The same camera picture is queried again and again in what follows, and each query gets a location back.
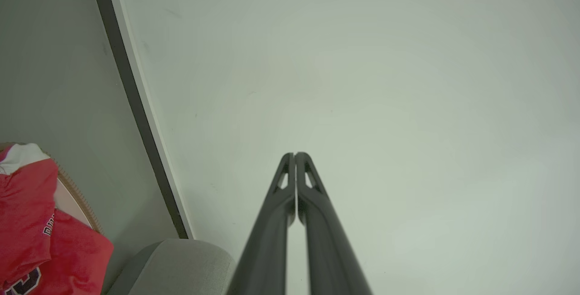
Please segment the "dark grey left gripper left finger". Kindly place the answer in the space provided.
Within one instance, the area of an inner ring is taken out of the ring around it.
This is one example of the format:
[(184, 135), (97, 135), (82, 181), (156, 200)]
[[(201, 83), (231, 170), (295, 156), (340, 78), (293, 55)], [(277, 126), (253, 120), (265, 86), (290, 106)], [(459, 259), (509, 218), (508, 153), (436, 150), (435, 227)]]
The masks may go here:
[(286, 293), (287, 234), (296, 214), (295, 168), (294, 153), (284, 154), (233, 274), (228, 295)]

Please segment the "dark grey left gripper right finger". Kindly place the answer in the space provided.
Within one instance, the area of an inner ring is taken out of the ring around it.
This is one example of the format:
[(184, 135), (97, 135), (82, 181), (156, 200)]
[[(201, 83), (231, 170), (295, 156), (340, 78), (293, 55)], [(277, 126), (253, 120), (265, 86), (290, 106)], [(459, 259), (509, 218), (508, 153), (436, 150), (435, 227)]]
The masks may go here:
[(367, 279), (312, 158), (299, 152), (295, 163), (297, 210), (306, 229), (310, 293), (370, 295)]

